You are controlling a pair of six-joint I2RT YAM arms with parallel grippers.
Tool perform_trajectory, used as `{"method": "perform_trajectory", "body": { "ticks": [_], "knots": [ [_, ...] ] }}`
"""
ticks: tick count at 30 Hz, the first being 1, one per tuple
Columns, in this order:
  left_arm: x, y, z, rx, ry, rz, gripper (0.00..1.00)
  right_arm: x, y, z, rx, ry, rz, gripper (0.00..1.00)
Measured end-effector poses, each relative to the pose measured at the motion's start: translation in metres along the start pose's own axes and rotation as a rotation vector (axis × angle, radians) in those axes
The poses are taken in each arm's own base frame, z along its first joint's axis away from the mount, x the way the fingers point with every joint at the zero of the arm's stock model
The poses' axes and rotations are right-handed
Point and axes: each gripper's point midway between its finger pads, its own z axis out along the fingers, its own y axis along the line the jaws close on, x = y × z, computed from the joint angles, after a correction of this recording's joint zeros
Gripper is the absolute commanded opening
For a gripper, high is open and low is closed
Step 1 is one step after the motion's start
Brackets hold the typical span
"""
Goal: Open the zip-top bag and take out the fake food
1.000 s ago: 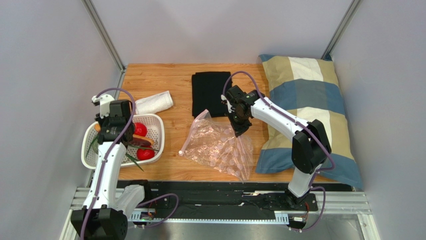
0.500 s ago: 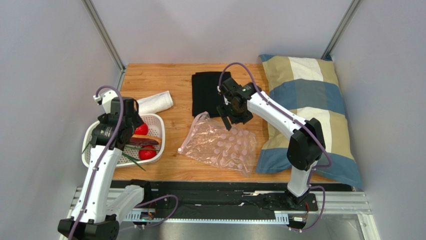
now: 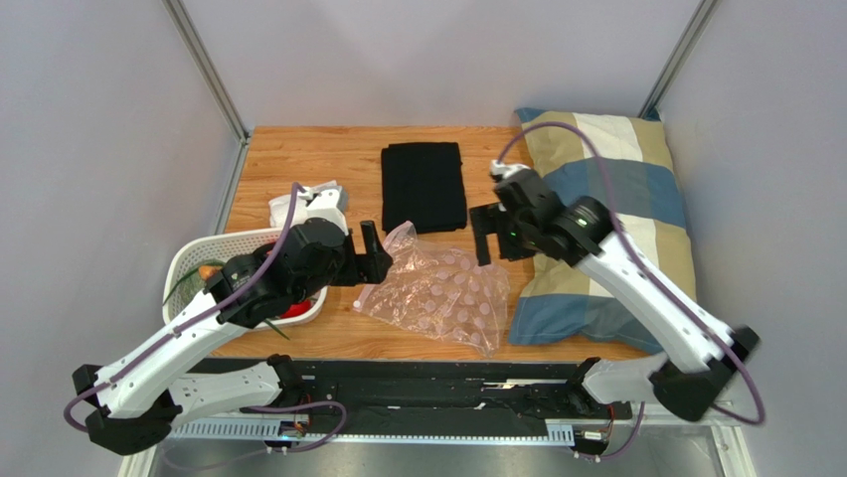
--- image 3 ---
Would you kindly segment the orange fake carrot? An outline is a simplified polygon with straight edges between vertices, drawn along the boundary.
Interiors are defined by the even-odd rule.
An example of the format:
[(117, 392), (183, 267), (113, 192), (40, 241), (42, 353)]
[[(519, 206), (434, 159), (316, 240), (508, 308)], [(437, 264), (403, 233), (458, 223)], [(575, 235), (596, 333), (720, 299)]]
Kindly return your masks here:
[(210, 280), (223, 267), (219, 264), (204, 264), (198, 267), (198, 275), (204, 281)]

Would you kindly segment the clear zip top bag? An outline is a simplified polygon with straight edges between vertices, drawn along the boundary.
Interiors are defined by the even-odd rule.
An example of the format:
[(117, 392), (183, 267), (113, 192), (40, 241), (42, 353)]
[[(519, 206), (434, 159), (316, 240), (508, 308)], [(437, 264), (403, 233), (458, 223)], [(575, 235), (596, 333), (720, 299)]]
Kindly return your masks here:
[(383, 247), (393, 264), (382, 283), (363, 288), (355, 311), (485, 358), (499, 351), (511, 290), (503, 267), (480, 266), (470, 251), (422, 240), (410, 222), (388, 233)]

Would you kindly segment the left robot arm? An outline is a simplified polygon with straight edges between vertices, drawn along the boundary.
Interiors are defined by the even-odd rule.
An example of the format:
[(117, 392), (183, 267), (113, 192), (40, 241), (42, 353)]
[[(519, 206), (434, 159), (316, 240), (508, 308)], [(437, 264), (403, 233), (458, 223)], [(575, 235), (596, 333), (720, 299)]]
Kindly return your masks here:
[(302, 380), (287, 356), (228, 373), (197, 374), (213, 351), (285, 314), (327, 286), (380, 284), (393, 259), (373, 222), (361, 225), (365, 250), (325, 219), (283, 229), (274, 243), (230, 258), (174, 318), (111, 365), (82, 365), (77, 395), (92, 412), (78, 429), (115, 454), (141, 452), (173, 429), (220, 412), (298, 403)]

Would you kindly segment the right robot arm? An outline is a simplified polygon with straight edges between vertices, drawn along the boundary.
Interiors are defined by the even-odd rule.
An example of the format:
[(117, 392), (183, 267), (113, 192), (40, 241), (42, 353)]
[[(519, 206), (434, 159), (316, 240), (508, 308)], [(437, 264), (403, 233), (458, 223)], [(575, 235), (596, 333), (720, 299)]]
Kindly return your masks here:
[(494, 204), (469, 214), (479, 265), (497, 235), (510, 261), (542, 254), (566, 263), (608, 291), (659, 343), (660, 353), (637, 360), (590, 358), (569, 387), (597, 403), (659, 403), (686, 421), (716, 409), (716, 401), (758, 346), (749, 327), (731, 328), (700, 308), (621, 230), (600, 201), (582, 196), (565, 205), (533, 169), (493, 162)]

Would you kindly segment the red fake apple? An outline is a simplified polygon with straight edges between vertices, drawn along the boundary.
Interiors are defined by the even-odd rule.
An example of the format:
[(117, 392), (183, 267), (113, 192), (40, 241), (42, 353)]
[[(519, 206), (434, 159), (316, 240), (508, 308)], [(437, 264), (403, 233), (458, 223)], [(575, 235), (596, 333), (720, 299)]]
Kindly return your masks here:
[(279, 316), (280, 319), (296, 318), (310, 311), (312, 307), (311, 301), (303, 301), (293, 304), (286, 312)]

